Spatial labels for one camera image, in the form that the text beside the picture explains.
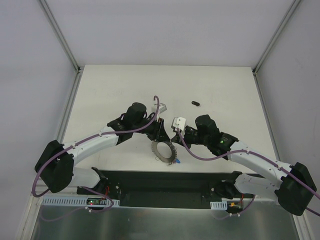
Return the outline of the metal disc with keyrings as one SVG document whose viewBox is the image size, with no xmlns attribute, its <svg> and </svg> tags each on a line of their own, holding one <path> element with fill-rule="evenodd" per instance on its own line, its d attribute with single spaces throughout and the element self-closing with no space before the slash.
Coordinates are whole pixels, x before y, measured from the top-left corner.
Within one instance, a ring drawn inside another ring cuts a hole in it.
<svg viewBox="0 0 320 240">
<path fill-rule="evenodd" d="M 153 141 L 151 143 L 151 150 L 157 161 L 161 161 L 168 166 L 176 163 L 177 150 L 170 141 Z"/>
</svg>

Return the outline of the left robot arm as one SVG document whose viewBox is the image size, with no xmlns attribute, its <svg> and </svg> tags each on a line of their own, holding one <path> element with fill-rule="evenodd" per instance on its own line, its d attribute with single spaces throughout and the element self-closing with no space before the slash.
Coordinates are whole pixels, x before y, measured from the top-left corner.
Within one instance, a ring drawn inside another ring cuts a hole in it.
<svg viewBox="0 0 320 240">
<path fill-rule="evenodd" d="M 79 195 L 105 195 L 109 191 L 106 176 L 96 167 L 84 169 L 76 165 L 101 150 L 129 140 L 134 133 L 146 135 L 152 143 L 169 142 L 164 119 L 159 117 L 166 109 L 165 104 L 155 103 L 151 114 L 147 114 L 144 104 L 134 102 L 125 113 L 92 136 L 69 143 L 49 142 L 34 170 L 51 193 L 76 187 Z"/>
</svg>

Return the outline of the black key fob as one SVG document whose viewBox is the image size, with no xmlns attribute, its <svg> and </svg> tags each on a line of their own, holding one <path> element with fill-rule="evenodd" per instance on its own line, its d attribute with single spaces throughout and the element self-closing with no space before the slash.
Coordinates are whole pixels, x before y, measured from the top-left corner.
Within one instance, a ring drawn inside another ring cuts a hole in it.
<svg viewBox="0 0 320 240">
<path fill-rule="evenodd" d="M 191 104 L 198 107 L 198 108 L 201 107 L 201 104 L 197 101 L 192 101 Z"/>
</svg>

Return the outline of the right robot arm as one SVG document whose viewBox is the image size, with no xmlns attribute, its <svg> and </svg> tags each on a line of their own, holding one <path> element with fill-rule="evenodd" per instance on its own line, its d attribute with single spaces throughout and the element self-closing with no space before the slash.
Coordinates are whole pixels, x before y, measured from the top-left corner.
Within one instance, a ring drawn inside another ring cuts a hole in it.
<svg viewBox="0 0 320 240">
<path fill-rule="evenodd" d="M 172 141 L 183 145 L 187 151 L 191 145 L 202 145 L 214 155 L 211 160 L 224 158 L 259 175 L 253 177 L 239 173 L 235 180 L 227 182 L 225 192 L 230 197 L 241 193 L 257 195 L 275 201 L 293 215 L 301 216 L 311 199 L 320 196 L 308 168 L 299 162 L 291 165 L 269 159 L 217 127 L 195 129 L 174 124 L 172 129 L 176 133 Z"/>
</svg>

